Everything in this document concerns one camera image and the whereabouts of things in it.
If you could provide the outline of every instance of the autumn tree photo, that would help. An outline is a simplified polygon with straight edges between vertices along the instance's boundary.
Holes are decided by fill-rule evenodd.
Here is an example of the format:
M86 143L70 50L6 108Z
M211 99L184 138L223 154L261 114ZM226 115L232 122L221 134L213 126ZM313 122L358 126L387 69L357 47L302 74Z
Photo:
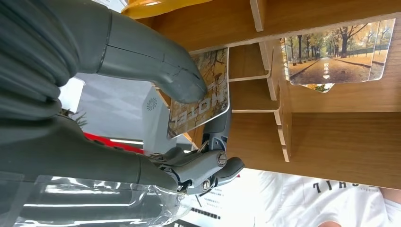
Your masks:
M382 78L395 19L380 21L369 80Z
M292 84L350 83L368 80L375 49L388 49L392 28L379 22L342 26L284 39Z

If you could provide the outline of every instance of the yellow object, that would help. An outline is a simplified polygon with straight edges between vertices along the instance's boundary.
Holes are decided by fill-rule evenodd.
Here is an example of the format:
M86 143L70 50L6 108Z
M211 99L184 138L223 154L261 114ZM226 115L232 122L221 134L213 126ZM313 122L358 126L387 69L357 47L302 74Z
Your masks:
M132 19L154 17L182 7L208 1L211 0L128 0L128 5L122 10L121 14Z

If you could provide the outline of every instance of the plastic wrap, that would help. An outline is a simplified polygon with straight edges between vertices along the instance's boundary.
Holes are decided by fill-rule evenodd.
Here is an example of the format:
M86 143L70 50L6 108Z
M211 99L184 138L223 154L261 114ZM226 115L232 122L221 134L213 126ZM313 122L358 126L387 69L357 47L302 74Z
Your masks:
M193 203L188 195L154 185L29 178L0 172L1 227L160 226L187 214Z

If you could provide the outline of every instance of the wooden panel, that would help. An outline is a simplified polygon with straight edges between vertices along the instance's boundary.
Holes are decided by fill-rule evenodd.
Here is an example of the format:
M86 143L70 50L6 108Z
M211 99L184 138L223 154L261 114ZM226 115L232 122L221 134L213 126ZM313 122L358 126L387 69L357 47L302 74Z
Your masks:
M250 0L253 20L257 32L263 31L267 0Z
M292 128L292 110L291 99L289 94L289 84L286 81L284 72L283 56L281 54L280 40L271 40L268 45L273 46L271 64L271 76L267 78L269 84L270 96L275 98L279 93L280 97L280 123L278 124L278 133L282 145L283 156L286 162L290 161L291 157L291 128Z
M401 1L377 4L376 0L269 1L265 29L256 32L248 0L213 0L157 16L152 27L188 51L204 52L282 38L284 33L309 33L315 27L327 29L400 15Z
M401 20L394 26L383 78L355 84L336 84L323 94L290 86L293 112L401 112Z
M154 19L155 19L154 17L147 17L147 18L136 19L136 21L148 27L152 27Z
M157 93L160 96L160 99L163 101L164 105L167 106L170 109L171 105L171 98L170 96L166 95L162 90L159 88L156 89Z
M233 113L227 155L240 157L246 168L266 170L266 158L285 163L273 113Z
M229 81L244 81L266 78L261 51L258 44L230 48L228 59Z
M184 136L192 143L192 145L198 149L202 146L203 139L203 129L205 125L201 125L196 129L192 129L191 131L184 134Z
M233 113L266 113L279 109L279 101L271 101L266 79L230 82Z
M273 47L268 45L268 41L259 42L259 49L262 55L263 66L265 70L270 70L271 58L269 58L268 53L273 51Z
M279 99L279 79L285 79L284 62L281 54L281 44L279 39L266 41L265 45L270 46L269 52L266 53L267 58L270 60L270 73L267 77L267 84L269 86L271 100Z
M401 189L401 113L295 113L289 163L274 122L233 114L227 154L247 168Z

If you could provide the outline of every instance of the robotic arm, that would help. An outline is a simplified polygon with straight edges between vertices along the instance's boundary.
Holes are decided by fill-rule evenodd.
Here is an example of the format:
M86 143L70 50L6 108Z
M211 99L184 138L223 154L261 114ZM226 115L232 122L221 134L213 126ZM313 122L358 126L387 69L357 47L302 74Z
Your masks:
M175 148L151 157L88 141L74 121L57 114L58 87L77 72L151 81L182 103L202 99L207 92L202 76L176 43L90 0L0 0L0 24L0 223L5 214L5 226L21 216L61 220L71 213L66 201L110 199L105 194L46 197L44 188L29 190L44 176L199 194L229 182L244 167L238 158L227 160L230 111L206 125L201 149L184 154ZM26 207L39 195L57 208ZM142 213L154 208L149 201L140 204ZM98 218L99 210L77 209L72 218L82 212ZM116 207L101 209L111 218L125 217ZM145 216L152 216L150 210Z

